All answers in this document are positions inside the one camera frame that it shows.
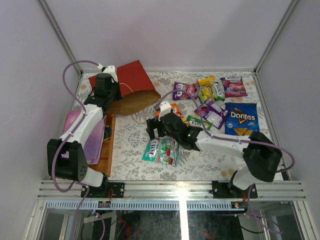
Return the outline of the yellow snack bag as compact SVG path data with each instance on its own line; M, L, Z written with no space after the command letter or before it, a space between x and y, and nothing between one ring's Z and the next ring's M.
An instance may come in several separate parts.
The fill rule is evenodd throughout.
M207 78L199 79L197 81L197 83L200 87L202 87L202 86L207 86L207 85L213 84L215 82L215 80L216 80L215 76L211 75Z

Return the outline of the yellow green candy bag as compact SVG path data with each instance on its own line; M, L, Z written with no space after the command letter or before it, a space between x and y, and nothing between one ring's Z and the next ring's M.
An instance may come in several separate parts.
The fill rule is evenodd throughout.
M202 121L200 118L188 115L186 119L190 126L203 128ZM204 121L204 126L207 130L210 130L213 124L211 122Z

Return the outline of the teal candy bag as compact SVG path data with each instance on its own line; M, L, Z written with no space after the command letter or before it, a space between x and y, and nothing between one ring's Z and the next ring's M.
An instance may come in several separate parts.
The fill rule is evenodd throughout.
M142 160L176 167L179 157L179 144L171 138L163 137L149 140Z

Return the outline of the orange candy bag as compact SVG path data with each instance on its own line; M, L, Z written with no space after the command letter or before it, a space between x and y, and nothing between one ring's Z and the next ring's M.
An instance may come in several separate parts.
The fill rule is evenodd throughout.
M184 115L182 114L182 112L180 111L176 103L171 104L171 112L174 113L176 116L178 116L183 123L188 124L187 119L184 117Z

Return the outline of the blue silver chips bag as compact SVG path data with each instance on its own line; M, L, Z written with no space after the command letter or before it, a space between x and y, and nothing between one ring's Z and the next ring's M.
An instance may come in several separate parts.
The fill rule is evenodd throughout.
M251 136L260 131L256 103L232 103L225 107L230 113L225 121L225 134L233 136Z

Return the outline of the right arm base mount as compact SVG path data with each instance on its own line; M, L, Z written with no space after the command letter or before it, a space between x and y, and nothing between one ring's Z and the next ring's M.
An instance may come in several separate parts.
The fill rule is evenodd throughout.
M257 191L253 191L255 187L256 185L254 184L252 190L249 192L249 188L241 190L231 185L228 181L215 180L211 182L211 190L209 193L213 195L214 199L243 199L247 197L248 194L251 199L257 199Z

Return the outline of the red paper bag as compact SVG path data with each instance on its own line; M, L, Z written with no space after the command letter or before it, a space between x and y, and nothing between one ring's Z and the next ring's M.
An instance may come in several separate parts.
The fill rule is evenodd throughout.
M116 74L122 99L111 103L109 114L133 115L160 100L161 95L139 60L118 67Z

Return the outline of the purple candy bag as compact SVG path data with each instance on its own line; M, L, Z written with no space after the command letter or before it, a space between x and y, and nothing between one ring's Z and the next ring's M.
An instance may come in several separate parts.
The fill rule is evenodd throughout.
M242 77L222 77L220 80L226 98L246 97L248 95Z
M205 121L212 123L219 130L225 124L231 112L230 109L220 106L220 102L220 100L214 101L209 98L199 106L199 109L194 110L198 116L203 117Z
M173 85L173 89L175 91L172 93L172 99L174 101L191 99L191 97L197 99L199 88L200 86L198 83L187 84L182 82L175 82Z

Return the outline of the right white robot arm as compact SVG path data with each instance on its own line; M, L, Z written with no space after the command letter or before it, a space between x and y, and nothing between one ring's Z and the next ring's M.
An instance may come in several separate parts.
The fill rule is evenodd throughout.
M244 160L245 166L234 172L227 188L236 198L253 184L271 183L283 156L261 132L243 136L212 133L206 128L187 125L172 112L147 119L146 124L151 140L170 137L186 150L217 152Z

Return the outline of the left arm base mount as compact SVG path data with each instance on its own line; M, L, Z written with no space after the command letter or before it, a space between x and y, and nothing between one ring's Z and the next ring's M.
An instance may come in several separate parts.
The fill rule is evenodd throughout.
M124 197L124 182L109 182L100 187L89 187L87 198L120 199Z

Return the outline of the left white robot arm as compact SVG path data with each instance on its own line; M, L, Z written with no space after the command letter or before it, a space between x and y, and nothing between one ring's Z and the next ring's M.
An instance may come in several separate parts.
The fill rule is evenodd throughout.
M84 147L94 127L105 118L113 101L122 99L120 84L115 73L99 73L95 76L94 94L81 103L82 111L71 127L59 138L47 144L48 173L60 192L69 189L59 187L56 178L71 180L91 186L98 197L105 197L110 186L103 173L88 167Z

